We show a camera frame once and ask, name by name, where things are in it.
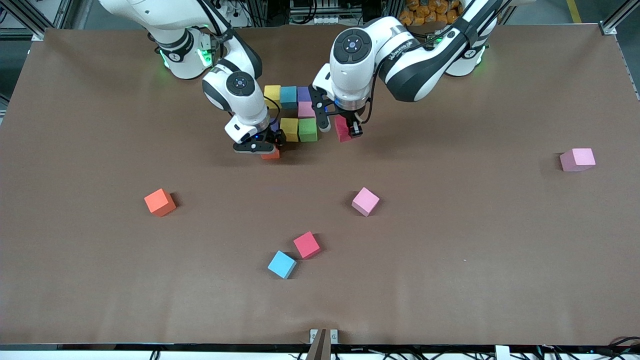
brown table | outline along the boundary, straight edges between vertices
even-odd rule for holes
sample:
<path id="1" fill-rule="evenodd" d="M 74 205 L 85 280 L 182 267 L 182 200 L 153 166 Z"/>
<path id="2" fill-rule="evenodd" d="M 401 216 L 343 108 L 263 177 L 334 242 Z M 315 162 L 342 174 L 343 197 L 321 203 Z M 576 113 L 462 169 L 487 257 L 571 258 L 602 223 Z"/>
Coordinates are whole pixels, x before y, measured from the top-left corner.
<path id="1" fill-rule="evenodd" d="M 338 27 L 242 31 L 306 85 Z M 604 344 L 640 332 L 640 104 L 596 25 L 498 27 L 362 138 L 234 154 L 228 116 L 143 31 L 35 43 L 0 131 L 0 341 Z M 559 170 L 592 147 L 598 165 Z M 366 186 L 382 202 L 349 207 Z M 180 207 L 164 218 L 143 197 Z M 266 270 L 312 231 L 292 278 Z"/>

light blue cube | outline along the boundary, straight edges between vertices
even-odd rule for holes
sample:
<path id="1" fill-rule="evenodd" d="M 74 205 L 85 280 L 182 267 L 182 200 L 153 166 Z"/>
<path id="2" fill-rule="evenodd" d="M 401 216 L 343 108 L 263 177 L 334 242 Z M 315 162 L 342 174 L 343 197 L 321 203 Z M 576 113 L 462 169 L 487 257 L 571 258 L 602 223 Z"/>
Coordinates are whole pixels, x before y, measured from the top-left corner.
<path id="1" fill-rule="evenodd" d="M 293 268 L 296 266 L 296 261 L 287 256 L 282 251 L 276 252 L 276 256 L 273 257 L 268 269 L 276 273 L 277 276 L 286 279 L 291 275 Z"/>
<path id="2" fill-rule="evenodd" d="M 296 86 L 283 86 L 280 88 L 280 104 L 283 109 L 298 108 L 298 88 Z"/>

floor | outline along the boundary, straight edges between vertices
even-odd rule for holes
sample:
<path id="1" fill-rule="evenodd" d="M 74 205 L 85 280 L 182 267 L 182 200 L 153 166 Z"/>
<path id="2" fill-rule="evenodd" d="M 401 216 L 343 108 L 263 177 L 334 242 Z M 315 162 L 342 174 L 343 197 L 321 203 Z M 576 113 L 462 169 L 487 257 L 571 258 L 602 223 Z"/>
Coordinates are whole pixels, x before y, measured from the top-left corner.
<path id="1" fill-rule="evenodd" d="M 519 6 L 508 24 L 571 24 L 598 22 L 606 18 L 624 0 L 537 0 L 535 3 Z M 570 11 L 568 4 L 575 4 L 576 12 Z M 135 22 L 108 13 L 98 1 L 93 1 L 86 18 L 86 29 L 140 29 Z M 627 61 L 629 71 L 640 83 L 640 10 L 635 11 L 618 26 L 618 42 Z M 0 93 L 13 93 L 22 64 L 26 59 L 31 42 L 0 41 Z"/>

teal cube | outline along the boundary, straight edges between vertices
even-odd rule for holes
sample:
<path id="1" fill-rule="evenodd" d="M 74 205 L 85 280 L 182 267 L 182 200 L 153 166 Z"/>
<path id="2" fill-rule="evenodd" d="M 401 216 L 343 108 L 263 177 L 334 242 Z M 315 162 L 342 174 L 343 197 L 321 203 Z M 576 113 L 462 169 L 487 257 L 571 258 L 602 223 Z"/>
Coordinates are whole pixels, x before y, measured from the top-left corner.
<path id="1" fill-rule="evenodd" d="M 314 118 L 300 119 L 298 121 L 298 137 L 301 142 L 318 141 L 318 127 Z"/>
<path id="2" fill-rule="evenodd" d="M 276 252 L 276 255 L 271 260 L 268 269 L 276 273 L 277 276 L 286 279 L 291 275 L 293 268 L 296 266 L 296 261 L 290 258 L 282 251 Z"/>
<path id="3" fill-rule="evenodd" d="M 283 86 L 280 88 L 280 104 L 283 109 L 298 108 L 298 88 L 296 86 Z"/>

metal bracket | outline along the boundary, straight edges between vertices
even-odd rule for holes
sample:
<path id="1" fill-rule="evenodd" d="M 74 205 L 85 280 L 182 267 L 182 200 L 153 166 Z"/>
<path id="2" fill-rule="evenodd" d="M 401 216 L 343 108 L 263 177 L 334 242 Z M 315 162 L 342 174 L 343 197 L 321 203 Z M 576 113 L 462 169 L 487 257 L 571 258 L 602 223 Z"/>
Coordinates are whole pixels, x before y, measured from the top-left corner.
<path id="1" fill-rule="evenodd" d="M 309 330 L 309 343 L 313 343 L 314 339 L 316 338 L 316 334 L 318 333 L 318 329 L 311 329 Z M 331 344 L 338 344 L 338 329 L 331 329 L 330 332 L 330 336 L 331 336 Z"/>
<path id="2" fill-rule="evenodd" d="M 600 26 L 600 32 L 603 35 L 617 35 L 618 32 L 616 31 L 616 28 L 605 28 L 604 27 L 604 22 L 600 21 L 598 22 L 598 25 Z"/>

